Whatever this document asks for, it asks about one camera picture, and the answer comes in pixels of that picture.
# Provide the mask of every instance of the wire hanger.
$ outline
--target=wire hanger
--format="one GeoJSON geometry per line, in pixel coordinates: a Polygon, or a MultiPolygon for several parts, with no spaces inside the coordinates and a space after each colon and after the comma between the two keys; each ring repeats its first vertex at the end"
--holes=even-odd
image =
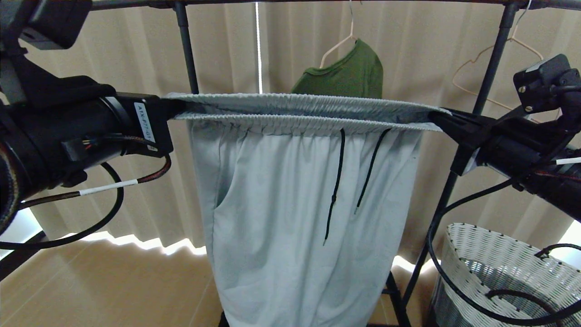
{"type": "Polygon", "coordinates": [[[339,46],[341,46],[343,43],[347,42],[348,40],[356,40],[357,41],[357,38],[355,36],[353,36],[353,5],[352,5],[352,0],[349,0],[349,11],[351,11],[351,32],[349,33],[349,36],[346,37],[345,39],[343,39],[342,41],[340,41],[339,43],[337,43],[334,47],[329,49],[329,51],[325,52],[325,54],[323,55],[323,58],[321,59],[321,66],[319,66],[319,69],[321,69],[325,66],[325,59],[327,58],[327,56],[331,52],[333,52],[334,50],[339,48],[339,46]]]}
{"type": "MultiPolygon", "coordinates": [[[[516,23],[516,25],[514,26],[514,29],[513,29],[513,31],[512,31],[512,35],[510,36],[510,38],[508,38],[508,39],[507,39],[507,42],[509,42],[509,41],[510,41],[510,42],[513,42],[513,41],[514,41],[514,42],[515,42],[515,43],[517,43],[518,45],[520,45],[520,46],[524,47],[525,49],[529,50],[530,52],[534,53],[534,54],[535,54],[537,57],[539,57],[539,59],[542,61],[542,60],[544,60],[544,57],[543,57],[543,55],[542,55],[542,54],[541,54],[539,51],[535,50],[535,49],[534,49],[533,47],[531,47],[530,45],[528,45],[528,44],[525,44],[525,43],[524,43],[524,42],[522,42],[521,40],[517,39],[517,38],[516,38],[516,36],[515,36],[515,35],[516,35],[516,33],[517,33],[517,29],[518,29],[518,23],[521,21],[522,17],[523,17],[523,16],[526,14],[526,12],[529,10],[529,8],[530,8],[530,4],[531,4],[531,3],[532,3],[532,0],[529,0],[529,4],[526,6],[525,12],[523,12],[523,13],[520,15],[520,17],[518,18],[518,20],[517,20],[517,23],[516,23]]],[[[458,73],[460,72],[460,70],[461,70],[461,69],[462,69],[464,66],[466,66],[466,65],[467,65],[467,64],[469,64],[469,63],[476,63],[476,62],[478,61],[478,59],[480,58],[480,56],[481,56],[481,55],[482,55],[484,52],[486,52],[486,51],[488,51],[488,50],[492,49],[493,47],[494,47],[494,45],[491,45],[491,46],[489,46],[489,47],[485,48],[484,50],[480,51],[480,53],[478,53],[478,55],[476,56],[476,58],[475,58],[474,60],[472,60],[472,59],[469,59],[468,61],[466,61],[465,63],[463,63],[463,64],[462,64],[460,67],[458,67],[458,69],[457,69],[457,70],[454,72],[454,76],[452,77],[452,84],[453,84],[454,86],[456,86],[457,88],[459,88],[460,90],[462,90],[462,91],[466,92],[466,93],[469,93],[469,94],[472,94],[472,95],[476,95],[476,96],[478,96],[478,94],[477,94],[477,93],[475,93],[475,92],[472,92],[472,91],[470,91],[470,90],[467,90],[466,88],[464,88],[464,87],[462,87],[462,86],[458,85],[458,83],[456,83],[456,76],[458,75],[458,73]]],[[[490,99],[490,98],[487,98],[487,99],[486,99],[486,101],[489,101],[489,102],[491,102],[491,103],[494,103],[495,105],[501,106],[501,107],[503,107],[503,108],[505,108],[505,109],[508,109],[508,110],[512,110],[512,109],[513,109],[513,108],[511,108],[510,106],[507,106],[507,105],[505,105],[505,104],[502,104],[502,103],[500,103],[500,102],[498,102],[498,101],[496,101],[496,100],[490,99]]]]}

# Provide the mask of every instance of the laundry basket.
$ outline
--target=laundry basket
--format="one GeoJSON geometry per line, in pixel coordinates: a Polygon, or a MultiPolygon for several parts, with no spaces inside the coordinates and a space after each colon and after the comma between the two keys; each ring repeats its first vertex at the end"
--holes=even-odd
{"type": "MultiPolygon", "coordinates": [[[[442,267],[482,307],[511,318],[538,318],[581,298],[581,272],[546,252],[501,233],[454,223],[447,227],[442,267]],[[495,293],[489,294],[491,290],[502,295],[490,296],[495,293]],[[510,291],[520,296],[504,295],[510,291]]],[[[432,305],[440,326],[512,326],[472,308],[441,278],[432,305]]],[[[548,326],[580,325],[581,314],[577,313],[548,326]]]]}

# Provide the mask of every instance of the beige tile floor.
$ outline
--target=beige tile floor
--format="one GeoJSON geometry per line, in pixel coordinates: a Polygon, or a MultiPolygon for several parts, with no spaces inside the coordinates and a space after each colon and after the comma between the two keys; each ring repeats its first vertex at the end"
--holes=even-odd
{"type": "MultiPolygon", "coordinates": [[[[420,294],[408,308],[414,326],[425,316],[420,308],[429,292],[414,292],[420,294]]],[[[78,241],[38,252],[0,282],[1,327],[216,327],[221,311],[206,256],[187,248],[165,255],[132,243],[78,241]]],[[[387,296],[370,322],[396,323],[387,296]]]]}

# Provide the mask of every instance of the drawstring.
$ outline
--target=drawstring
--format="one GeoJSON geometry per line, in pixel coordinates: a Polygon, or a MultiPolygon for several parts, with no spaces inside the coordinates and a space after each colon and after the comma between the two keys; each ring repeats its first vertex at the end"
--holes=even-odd
{"type": "Polygon", "coordinates": [[[363,184],[363,189],[361,190],[361,195],[359,195],[359,201],[357,202],[357,206],[355,207],[355,212],[353,214],[357,213],[357,209],[359,209],[359,205],[361,204],[361,200],[363,200],[363,194],[365,194],[365,189],[367,188],[367,183],[369,183],[369,178],[371,177],[371,169],[373,169],[373,163],[375,162],[375,156],[377,156],[377,151],[379,150],[379,146],[381,145],[381,141],[385,137],[385,134],[387,134],[390,130],[391,129],[384,130],[383,133],[381,133],[381,135],[379,136],[379,140],[377,140],[377,143],[375,144],[375,150],[373,150],[373,155],[371,156],[371,163],[369,164],[369,170],[367,171],[367,177],[365,178],[365,183],[363,184]]]}
{"type": "Polygon", "coordinates": [[[329,236],[329,225],[331,224],[331,212],[333,212],[333,205],[337,200],[337,191],[339,190],[339,181],[341,180],[341,170],[343,169],[343,153],[345,152],[345,130],[341,129],[341,152],[339,153],[339,169],[337,170],[337,181],[335,182],[335,189],[333,196],[331,196],[331,205],[329,206],[329,217],[327,217],[327,231],[325,232],[325,240],[323,246],[327,242],[329,236]]]}

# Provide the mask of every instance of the robotic arm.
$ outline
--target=robotic arm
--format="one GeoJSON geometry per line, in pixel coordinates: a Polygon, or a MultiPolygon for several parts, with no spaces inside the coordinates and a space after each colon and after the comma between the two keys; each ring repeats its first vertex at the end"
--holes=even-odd
{"type": "MultiPolygon", "coordinates": [[[[10,103],[0,104],[0,152],[19,182],[18,194],[6,191],[8,161],[0,161],[2,212],[11,197],[22,201],[56,186],[75,186],[86,180],[85,169],[116,156],[160,158],[173,150],[167,120],[184,109],[182,102],[118,93],[87,76],[57,78],[26,59],[19,38],[39,49],[69,48],[91,5],[90,0],[0,1],[0,88],[10,103]],[[130,142],[85,146],[88,138],[110,135],[143,138],[155,147],[130,142]]],[[[500,119],[460,111],[431,114],[432,121],[459,143],[452,171],[463,175],[475,166],[489,166],[519,177],[514,187],[537,194],[581,221],[581,163],[549,161],[581,156],[566,148],[581,130],[579,72],[558,55],[517,73],[514,83],[522,106],[500,119]],[[563,115],[552,122],[524,118],[559,107],[563,115]],[[521,176],[543,158],[548,158],[546,166],[521,176]]]]}

